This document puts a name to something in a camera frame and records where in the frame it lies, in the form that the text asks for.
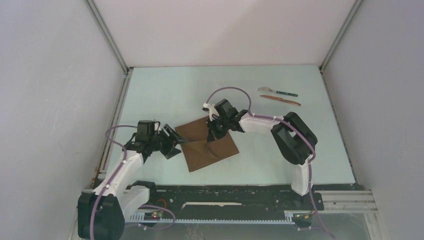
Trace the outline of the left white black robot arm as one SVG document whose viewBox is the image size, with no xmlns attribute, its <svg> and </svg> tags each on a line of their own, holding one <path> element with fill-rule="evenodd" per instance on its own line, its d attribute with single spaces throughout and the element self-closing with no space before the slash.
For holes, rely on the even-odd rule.
<svg viewBox="0 0 424 240">
<path fill-rule="evenodd" d="M 130 186 L 134 174 L 152 153 L 160 152 L 170 159 L 182 152 L 178 145 L 189 142 L 169 125 L 161 126 L 160 121 L 155 120 L 140 120 L 125 144 L 110 137 L 115 129 L 117 126 L 112 126 L 105 136 L 122 149 L 117 164 L 95 189 L 81 193 L 77 202 L 77 232 L 82 239 L 119 240 L 130 215 L 142 205 L 153 208 L 158 202 L 153 182 L 148 186 Z"/>
</svg>

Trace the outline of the brown cloth napkin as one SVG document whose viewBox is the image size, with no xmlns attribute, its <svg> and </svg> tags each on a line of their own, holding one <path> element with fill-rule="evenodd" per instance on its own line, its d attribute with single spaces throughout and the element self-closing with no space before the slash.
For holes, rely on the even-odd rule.
<svg viewBox="0 0 424 240">
<path fill-rule="evenodd" d="M 194 172 L 239 154 L 229 133 L 222 139 L 208 142 L 207 116 L 177 126 L 176 132 L 188 140 L 181 145 L 188 171 Z"/>
</svg>

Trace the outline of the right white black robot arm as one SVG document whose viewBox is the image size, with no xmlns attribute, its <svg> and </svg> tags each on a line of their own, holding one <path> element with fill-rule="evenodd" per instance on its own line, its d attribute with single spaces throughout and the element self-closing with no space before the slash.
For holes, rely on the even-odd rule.
<svg viewBox="0 0 424 240">
<path fill-rule="evenodd" d="M 304 209 L 311 202 L 311 161 L 316 157 L 318 139 L 295 112 L 285 116 L 265 116 L 248 109 L 238 111 L 227 99 L 203 104 L 208 113 L 208 142 L 222 139 L 229 131 L 271 134 L 283 158 L 291 164 L 291 204 Z"/>
</svg>

